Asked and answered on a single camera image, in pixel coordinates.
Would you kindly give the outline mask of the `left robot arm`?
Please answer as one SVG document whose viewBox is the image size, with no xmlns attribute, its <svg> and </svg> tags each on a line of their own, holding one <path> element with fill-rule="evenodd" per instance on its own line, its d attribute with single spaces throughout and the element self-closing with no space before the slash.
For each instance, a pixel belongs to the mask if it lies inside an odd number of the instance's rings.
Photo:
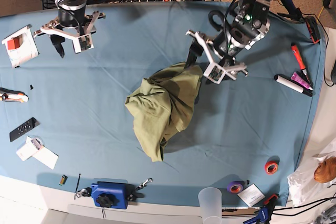
<svg viewBox="0 0 336 224">
<path fill-rule="evenodd" d="M 225 12 L 212 10 L 208 21 L 218 32 L 209 37 L 200 31 L 188 30 L 193 38 L 185 68 L 195 65 L 196 60 L 205 54 L 208 66 L 203 76 L 209 82 L 220 84 L 225 79 L 236 80 L 239 73 L 248 75 L 243 62 L 237 62 L 236 56 L 243 50 L 249 50 L 269 31 L 268 13 L 272 0 L 233 0 Z"/>
</svg>

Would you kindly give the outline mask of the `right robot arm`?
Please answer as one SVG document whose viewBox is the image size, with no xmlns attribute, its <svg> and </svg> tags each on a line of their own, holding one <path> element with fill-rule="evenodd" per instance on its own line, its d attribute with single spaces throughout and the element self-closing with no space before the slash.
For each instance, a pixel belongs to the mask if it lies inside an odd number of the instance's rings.
<svg viewBox="0 0 336 224">
<path fill-rule="evenodd" d="M 67 39 L 72 42 L 74 52 L 79 54 L 94 48 L 92 34 L 97 30 L 95 22 L 105 18 L 99 11 L 86 14 L 86 6 L 92 0 L 55 0 L 58 16 L 42 25 L 34 32 L 34 37 L 48 35 L 58 54 L 65 55 L 62 43 Z"/>
</svg>

